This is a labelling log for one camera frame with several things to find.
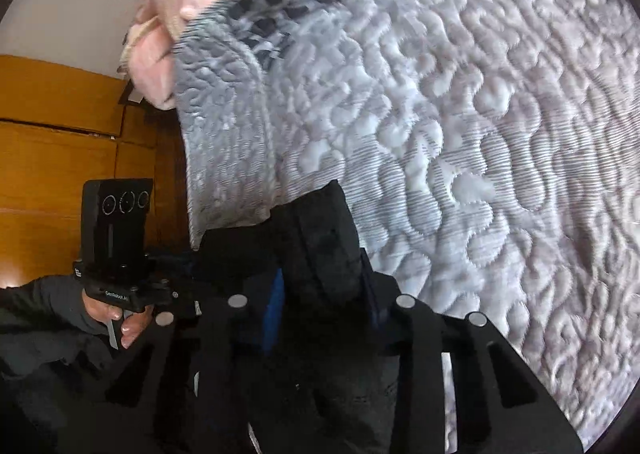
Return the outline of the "person left forearm black sleeve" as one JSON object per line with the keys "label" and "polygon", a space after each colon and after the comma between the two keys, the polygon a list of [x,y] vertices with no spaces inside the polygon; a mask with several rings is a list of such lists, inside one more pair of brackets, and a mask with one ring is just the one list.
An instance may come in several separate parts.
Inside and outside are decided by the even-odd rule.
{"label": "person left forearm black sleeve", "polygon": [[93,401],[115,359],[108,322],[122,321],[128,348],[151,323],[152,311],[123,316],[89,298],[70,276],[2,289],[2,452],[155,452],[132,411]]}

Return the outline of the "person left hand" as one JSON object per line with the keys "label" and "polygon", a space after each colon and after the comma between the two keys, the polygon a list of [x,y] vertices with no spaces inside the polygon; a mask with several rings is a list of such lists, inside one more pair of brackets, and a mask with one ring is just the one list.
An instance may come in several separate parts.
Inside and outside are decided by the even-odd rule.
{"label": "person left hand", "polygon": [[81,297],[90,318],[106,326],[120,324],[122,348],[128,349],[152,322],[152,306],[147,306],[142,313],[134,312],[125,318],[121,308],[92,299],[86,292],[82,292]]}

